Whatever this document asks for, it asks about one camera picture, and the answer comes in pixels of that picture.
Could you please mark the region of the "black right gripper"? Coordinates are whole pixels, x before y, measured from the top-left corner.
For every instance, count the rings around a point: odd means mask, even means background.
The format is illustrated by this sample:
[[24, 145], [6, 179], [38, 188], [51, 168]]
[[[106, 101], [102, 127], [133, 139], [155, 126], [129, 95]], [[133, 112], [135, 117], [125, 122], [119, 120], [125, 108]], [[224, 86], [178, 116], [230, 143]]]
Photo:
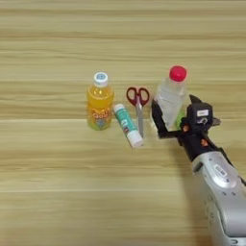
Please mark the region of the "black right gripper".
[[[201, 104], [202, 100], [195, 95], [189, 95], [191, 104]], [[179, 144], [185, 149], [190, 161], [194, 161], [202, 154], [220, 151], [208, 137], [207, 132], [193, 132], [191, 125], [186, 117], [182, 118], [181, 129], [176, 131], [168, 131], [162, 119], [162, 111], [159, 104], [152, 100], [152, 119], [157, 128], [159, 138], [176, 138]]]

